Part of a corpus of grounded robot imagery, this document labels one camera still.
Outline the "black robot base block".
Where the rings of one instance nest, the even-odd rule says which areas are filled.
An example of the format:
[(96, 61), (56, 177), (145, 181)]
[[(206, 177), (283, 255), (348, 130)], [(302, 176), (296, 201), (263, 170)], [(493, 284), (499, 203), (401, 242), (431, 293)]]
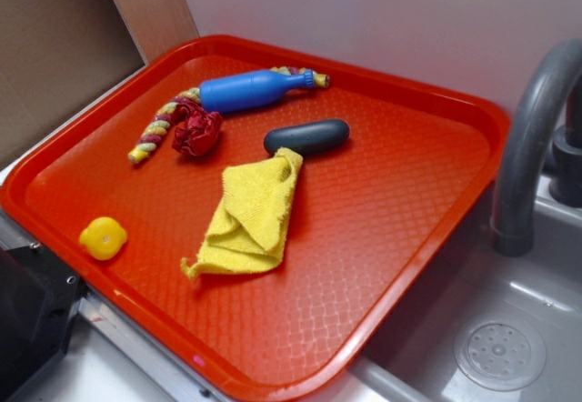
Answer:
[(1, 399), (65, 357), (84, 283), (50, 249), (1, 251)]

